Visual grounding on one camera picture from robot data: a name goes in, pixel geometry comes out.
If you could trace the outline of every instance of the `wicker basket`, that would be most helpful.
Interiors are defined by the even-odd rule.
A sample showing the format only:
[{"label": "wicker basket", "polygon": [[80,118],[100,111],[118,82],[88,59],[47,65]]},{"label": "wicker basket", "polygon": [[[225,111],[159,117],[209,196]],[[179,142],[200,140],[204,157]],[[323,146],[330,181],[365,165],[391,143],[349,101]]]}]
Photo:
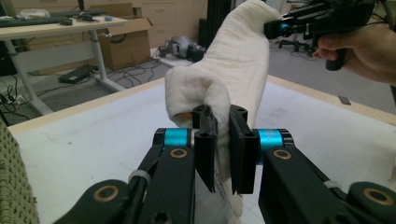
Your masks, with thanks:
[{"label": "wicker basket", "polygon": [[17,141],[0,120],[0,223],[39,223]]}]

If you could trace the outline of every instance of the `white tabletop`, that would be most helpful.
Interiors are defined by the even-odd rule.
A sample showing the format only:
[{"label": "white tabletop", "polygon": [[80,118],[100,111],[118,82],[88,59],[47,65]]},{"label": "white tabletop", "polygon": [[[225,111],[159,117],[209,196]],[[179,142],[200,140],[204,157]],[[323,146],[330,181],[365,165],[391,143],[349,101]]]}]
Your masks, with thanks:
[{"label": "white tabletop", "polygon": [[[91,185],[127,181],[155,131],[172,127],[159,79],[10,130],[21,145],[40,220],[51,223]],[[392,125],[267,82],[255,128],[288,129],[297,148],[345,191],[363,180],[389,185],[396,154]],[[261,173],[259,167],[255,193],[245,196],[243,223],[262,223]]]},{"label": "white tabletop", "polygon": [[18,26],[0,28],[0,40],[27,38],[32,36],[51,36],[60,35],[64,33],[77,33],[88,30],[105,29],[111,26],[123,25],[126,20],[113,18],[112,21],[105,21],[104,16],[94,17],[99,22],[80,22],[73,19],[73,25],[64,26],[59,23],[33,25],[33,26]]}]

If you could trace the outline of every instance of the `desk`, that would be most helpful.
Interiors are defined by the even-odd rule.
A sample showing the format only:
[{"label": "desk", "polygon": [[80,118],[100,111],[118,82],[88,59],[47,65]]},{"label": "desk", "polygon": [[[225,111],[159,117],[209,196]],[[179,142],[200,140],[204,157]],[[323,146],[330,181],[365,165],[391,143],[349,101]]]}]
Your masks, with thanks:
[{"label": "desk", "polygon": [[[256,128],[288,129],[296,146],[344,191],[363,180],[389,186],[395,126],[317,97],[337,99],[268,77]],[[376,114],[396,121],[396,116]],[[41,223],[47,224],[66,213],[91,185],[110,178],[127,181],[154,132],[173,127],[165,110],[163,79],[158,79],[9,129],[20,143]],[[258,167],[255,192],[244,196],[243,223],[263,223],[257,203],[261,174]]]},{"label": "desk", "polygon": [[[18,74],[25,89],[29,94],[29,102],[31,105],[42,115],[52,113],[40,99],[38,99],[33,87],[27,76],[28,72],[36,71],[43,68],[57,66],[65,63],[74,63],[83,61],[90,58],[95,58],[99,76],[96,79],[103,85],[109,87],[113,91],[122,91],[124,88],[106,77],[105,65],[103,63],[102,51],[100,49],[98,35],[96,30],[104,29],[110,26],[123,25],[126,21],[114,18],[113,21],[105,21],[104,17],[95,17],[99,22],[88,23],[78,22],[73,20],[72,26],[62,26],[60,24],[45,24],[34,26],[21,26],[0,28],[0,40],[4,40],[14,62]],[[12,45],[12,39],[28,38],[33,36],[51,36],[51,35],[64,35],[69,33],[77,33],[89,31],[91,41],[78,43],[75,45],[62,46],[52,49],[42,49],[26,52],[16,52]]]}]

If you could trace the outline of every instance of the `folded towel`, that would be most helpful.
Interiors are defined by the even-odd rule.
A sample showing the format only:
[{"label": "folded towel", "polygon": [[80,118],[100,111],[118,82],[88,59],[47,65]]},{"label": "folded towel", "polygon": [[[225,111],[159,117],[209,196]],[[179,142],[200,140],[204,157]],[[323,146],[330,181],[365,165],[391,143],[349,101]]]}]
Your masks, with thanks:
[{"label": "folded towel", "polygon": [[227,16],[200,62],[175,67],[165,76],[166,109],[177,126],[191,128],[190,112],[198,105],[209,105],[218,121],[217,181],[226,190],[225,204],[233,209],[227,219],[233,223],[242,215],[242,197],[231,194],[229,109],[231,104],[244,107],[253,128],[268,70],[269,43],[263,25],[279,19],[280,14],[264,2],[248,0]]}]

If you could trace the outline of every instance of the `finger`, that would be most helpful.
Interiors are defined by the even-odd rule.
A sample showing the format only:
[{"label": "finger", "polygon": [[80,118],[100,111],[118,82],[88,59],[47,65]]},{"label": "finger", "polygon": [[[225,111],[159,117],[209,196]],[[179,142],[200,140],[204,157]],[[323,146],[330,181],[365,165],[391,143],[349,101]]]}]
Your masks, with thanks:
[{"label": "finger", "polygon": [[390,29],[384,24],[372,24],[352,32],[324,35],[318,40],[318,46],[330,50],[356,49],[372,43],[380,37],[379,34],[389,32]]},{"label": "finger", "polygon": [[317,52],[317,51],[315,51],[315,52],[312,54],[312,57],[317,58],[317,59],[322,59],[322,57],[320,56],[319,52]]},{"label": "finger", "polygon": [[338,53],[334,50],[328,50],[328,49],[323,49],[323,48],[318,48],[318,56],[322,59],[326,60],[336,60],[338,57]]}]

